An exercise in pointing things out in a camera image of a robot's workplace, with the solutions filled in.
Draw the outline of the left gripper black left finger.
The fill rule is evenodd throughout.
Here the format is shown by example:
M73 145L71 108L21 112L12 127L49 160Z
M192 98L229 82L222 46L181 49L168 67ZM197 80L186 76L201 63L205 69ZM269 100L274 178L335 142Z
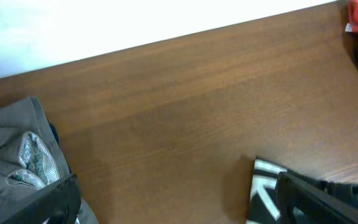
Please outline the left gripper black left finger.
M78 179L70 174L15 203L1 215L1 223L74 224L80 206Z

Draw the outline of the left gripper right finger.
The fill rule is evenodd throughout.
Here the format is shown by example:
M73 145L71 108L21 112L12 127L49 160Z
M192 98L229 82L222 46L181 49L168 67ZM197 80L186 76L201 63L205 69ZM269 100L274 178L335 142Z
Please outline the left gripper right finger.
M277 202L282 223L358 224L358 184L281 172Z

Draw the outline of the dark green t-shirt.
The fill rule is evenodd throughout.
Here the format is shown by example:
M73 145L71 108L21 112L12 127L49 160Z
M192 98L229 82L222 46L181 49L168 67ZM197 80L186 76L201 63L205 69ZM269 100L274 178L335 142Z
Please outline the dark green t-shirt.
M278 209L277 191L278 175L287 172L336 199L358 209L358 184L330 182L302 175L285 166L260 157L255 159L250 188L250 208L247 223L278 224L282 217Z

